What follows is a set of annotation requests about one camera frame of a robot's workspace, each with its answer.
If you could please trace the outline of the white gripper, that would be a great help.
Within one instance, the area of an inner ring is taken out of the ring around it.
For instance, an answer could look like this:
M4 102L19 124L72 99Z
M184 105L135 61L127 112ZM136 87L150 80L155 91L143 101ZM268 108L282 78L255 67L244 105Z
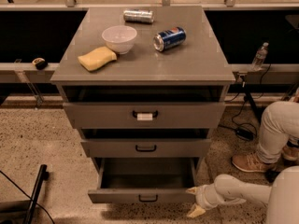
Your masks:
M218 205L217 192L213 185L203 185L186 189L186 192L195 195L194 203L187 214L187 217L195 218L203 215L206 210L215 208Z

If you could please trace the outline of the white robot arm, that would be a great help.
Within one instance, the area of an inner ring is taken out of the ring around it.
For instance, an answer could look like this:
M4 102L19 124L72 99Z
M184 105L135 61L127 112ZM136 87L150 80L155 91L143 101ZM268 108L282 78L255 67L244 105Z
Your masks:
M284 169L271 186L218 175L212 184L192 187L186 192L195 197L187 217L199 217L218 205L250 201L267 207L265 224L299 224L299 166Z

